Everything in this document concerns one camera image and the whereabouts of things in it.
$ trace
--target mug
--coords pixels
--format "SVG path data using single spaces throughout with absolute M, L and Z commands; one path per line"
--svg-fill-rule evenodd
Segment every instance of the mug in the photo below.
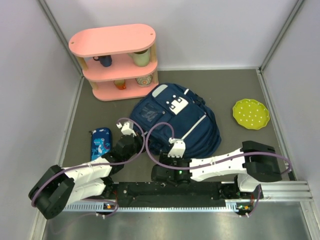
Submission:
M 121 79 L 121 80 L 114 80 L 113 81 L 115 87 L 119 90 L 124 90 L 126 89 L 126 80 L 125 79 Z
M 143 51 L 137 51 L 134 53 L 128 53 L 128 55 L 133 59 L 135 65 L 139 67 L 145 67 L 150 62 L 150 49 Z
M 149 76 L 137 77 L 135 80 L 140 87 L 147 87 L 152 82 L 152 74 L 150 74 Z
M 112 64 L 112 58 L 111 55 L 106 56 L 94 56 L 93 60 L 100 61 L 101 65 L 104 67 L 109 67 Z

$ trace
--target gray wall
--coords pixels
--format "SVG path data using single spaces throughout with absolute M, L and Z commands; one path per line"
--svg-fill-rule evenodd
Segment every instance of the gray wall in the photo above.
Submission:
M 160 70 L 262 64 L 297 0 L 46 0 L 69 40 L 89 28 L 144 23 Z
M 306 0 L 265 77 L 300 179 L 320 210 L 320 1 Z
M 0 239 L 28 239 L 28 193 L 58 161 L 79 75 L 35 0 L 0 7 Z

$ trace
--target shelf board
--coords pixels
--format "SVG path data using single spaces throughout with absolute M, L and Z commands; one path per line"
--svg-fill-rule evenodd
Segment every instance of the shelf board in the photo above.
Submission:
M 137 66 L 132 58 L 124 53 L 112 55 L 111 66 L 102 66 L 99 61 L 93 58 L 89 59 L 86 64 L 88 68 L 83 70 L 86 79 L 92 82 L 106 82 L 120 79 L 134 79 L 145 77 L 152 74 L 156 69 L 158 62 L 149 62 L 147 66 Z
M 82 58 L 140 52 L 156 41 L 155 30 L 145 24 L 82 30 L 69 41 L 70 51 Z
M 97 83 L 98 89 L 92 90 L 93 95 L 101 101 L 114 101 L 122 99 L 141 98 L 146 96 L 154 89 L 158 83 L 152 82 L 149 86 L 139 86 L 135 79 L 125 81 L 126 89 L 119 90 L 113 81 Z

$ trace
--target polka dot plate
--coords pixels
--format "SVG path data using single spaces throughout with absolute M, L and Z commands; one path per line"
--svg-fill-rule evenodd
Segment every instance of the polka dot plate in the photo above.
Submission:
M 245 98 L 237 101 L 232 110 L 237 123 L 246 129 L 259 130 L 267 126 L 270 120 L 269 111 L 265 105 L 254 99 Z

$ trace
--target backpack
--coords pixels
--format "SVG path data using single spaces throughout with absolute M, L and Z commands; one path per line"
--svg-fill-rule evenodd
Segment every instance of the backpack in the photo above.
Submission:
M 173 83 L 160 84 L 134 108 L 130 118 L 148 132 L 155 124 L 167 122 L 174 129 L 174 137 L 183 139 L 185 158 L 210 157 L 221 143 L 220 132 L 212 110 L 191 90 Z M 149 149 L 155 154 L 171 149 L 168 126 L 156 127 L 149 138 Z

